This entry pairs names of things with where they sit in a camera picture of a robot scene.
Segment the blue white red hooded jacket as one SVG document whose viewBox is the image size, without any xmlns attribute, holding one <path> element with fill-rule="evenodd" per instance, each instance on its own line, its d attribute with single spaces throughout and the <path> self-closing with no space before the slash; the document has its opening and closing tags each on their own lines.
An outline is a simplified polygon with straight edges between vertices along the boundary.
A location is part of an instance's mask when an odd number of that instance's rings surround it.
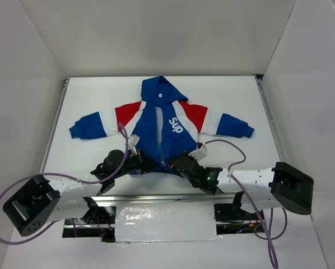
<svg viewBox="0 0 335 269">
<path fill-rule="evenodd" d="M 136 148 L 167 173 L 167 159 L 197 148 L 199 134 L 251 138 L 247 122 L 203 105 L 190 104 L 165 77 L 142 81 L 141 99 L 81 117 L 69 129 L 72 138 L 92 140 L 109 137 L 124 126 L 127 135 L 140 137 Z"/>
</svg>

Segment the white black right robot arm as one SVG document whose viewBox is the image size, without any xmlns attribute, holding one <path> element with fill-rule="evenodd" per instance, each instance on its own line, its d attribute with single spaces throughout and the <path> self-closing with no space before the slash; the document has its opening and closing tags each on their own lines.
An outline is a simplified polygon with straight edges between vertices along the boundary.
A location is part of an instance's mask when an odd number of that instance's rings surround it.
<svg viewBox="0 0 335 269">
<path fill-rule="evenodd" d="M 285 162 L 262 170 L 228 170 L 203 167 L 187 153 L 170 158 L 172 171 L 206 194 L 233 193 L 232 214 L 245 219 L 250 213 L 284 208 L 298 215 L 310 215 L 314 179 Z"/>
</svg>

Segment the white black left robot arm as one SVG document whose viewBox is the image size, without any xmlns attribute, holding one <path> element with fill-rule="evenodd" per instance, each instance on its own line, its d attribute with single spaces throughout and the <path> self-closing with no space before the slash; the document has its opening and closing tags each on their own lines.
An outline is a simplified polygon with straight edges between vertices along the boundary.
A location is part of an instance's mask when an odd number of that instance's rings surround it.
<svg viewBox="0 0 335 269">
<path fill-rule="evenodd" d="M 113 150 L 89 175 L 75 181 L 36 175 L 29 179 L 2 209 L 21 236 L 35 234 L 48 222 L 80 219 L 86 224 L 110 222 L 113 214 L 99 206 L 100 196 L 115 185 L 115 179 L 136 172 L 146 174 L 160 167 L 141 150 L 137 154 Z"/>
</svg>

